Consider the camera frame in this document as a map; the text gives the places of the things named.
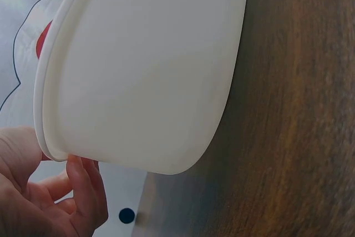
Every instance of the wooden surface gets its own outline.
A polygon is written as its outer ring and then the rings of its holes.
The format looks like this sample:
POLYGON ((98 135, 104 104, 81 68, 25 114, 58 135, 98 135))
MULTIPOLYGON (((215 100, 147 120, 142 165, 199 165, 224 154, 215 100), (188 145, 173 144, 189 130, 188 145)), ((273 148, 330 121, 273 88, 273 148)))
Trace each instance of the wooden surface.
POLYGON ((133 236, 355 236, 355 0, 247 0, 217 133, 133 236))

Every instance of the finger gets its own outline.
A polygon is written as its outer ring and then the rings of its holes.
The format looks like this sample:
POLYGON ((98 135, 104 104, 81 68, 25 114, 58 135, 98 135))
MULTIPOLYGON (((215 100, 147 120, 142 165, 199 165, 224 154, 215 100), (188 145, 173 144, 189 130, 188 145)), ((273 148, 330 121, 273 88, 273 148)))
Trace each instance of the finger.
POLYGON ((59 200, 73 190, 65 170, 57 176, 49 177, 40 181, 38 184, 47 188, 53 201, 59 200))
POLYGON ((82 161, 85 170, 89 174, 91 183, 97 196, 97 203, 100 214, 100 217, 98 218, 98 223, 102 225, 108 218, 107 199, 102 176, 98 168, 96 167, 98 166, 98 164, 96 164, 97 162, 95 163, 95 161, 84 158, 82 159, 82 161))
POLYGON ((56 203, 55 205, 63 211, 67 212, 69 215, 73 214, 77 209, 74 198, 66 198, 56 203))
POLYGON ((97 200, 91 179, 83 167, 82 160, 72 155, 68 158, 67 173, 77 206, 70 221, 79 236, 91 236, 96 229, 98 214, 97 200))

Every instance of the white lid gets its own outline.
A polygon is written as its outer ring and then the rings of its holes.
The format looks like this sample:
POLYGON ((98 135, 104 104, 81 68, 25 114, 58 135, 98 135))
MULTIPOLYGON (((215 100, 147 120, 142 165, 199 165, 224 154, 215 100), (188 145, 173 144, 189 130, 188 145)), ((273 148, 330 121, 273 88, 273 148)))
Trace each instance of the white lid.
POLYGON ((217 129, 245 0, 64 0, 35 84, 50 158, 156 173, 191 167, 217 129))

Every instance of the white fabric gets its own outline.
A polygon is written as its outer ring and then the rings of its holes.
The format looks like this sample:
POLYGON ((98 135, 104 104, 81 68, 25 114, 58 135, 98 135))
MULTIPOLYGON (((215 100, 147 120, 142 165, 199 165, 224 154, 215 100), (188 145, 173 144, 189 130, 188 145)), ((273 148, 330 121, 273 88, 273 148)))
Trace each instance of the white fabric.
MULTIPOLYGON (((0 0, 0 127, 33 125, 36 44, 61 2, 0 0)), ((63 168, 64 163, 41 163, 31 179, 58 174, 63 168)), ((130 236, 133 224, 122 224, 118 214, 126 207, 137 210, 146 173, 109 164, 101 164, 101 170, 110 218, 95 236, 130 236)))

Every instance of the black outline drawing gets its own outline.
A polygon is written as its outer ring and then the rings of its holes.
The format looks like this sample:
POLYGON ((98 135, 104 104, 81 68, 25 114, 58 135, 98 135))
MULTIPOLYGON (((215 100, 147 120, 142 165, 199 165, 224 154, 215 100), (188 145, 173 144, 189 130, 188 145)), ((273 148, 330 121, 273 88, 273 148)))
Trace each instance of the black outline drawing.
POLYGON ((32 6, 32 8, 29 10, 27 16, 25 17, 23 23, 21 24, 21 26, 18 28, 17 30, 17 33, 15 35, 15 38, 13 40, 13 45, 12 45, 12 63, 13 63, 13 68, 14 68, 14 71, 15 71, 15 75, 16 75, 16 79, 17 79, 17 86, 7 95, 7 97, 5 98, 5 100, 2 102, 2 104, 0 105, 0 112, 3 108, 3 106, 5 105, 7 99, 9 99, 9 97, 16 91, 17 88, 20 87, 21 85, 21 81, 20 81, 20 78, 18 77, 18 74, 17 74, 17 70, 16 70, 16 65, 15 65, 15 42, 16 42, 16 38, 17 38, 17 35, 19 33, 19 31, 21 30, 22 26, 24 25, 24 23, 26 22, 28 16, 30 15, 31 11, 33 10, 33 8, 42 0, 38 0, 35 2, 35 4, 32 6))

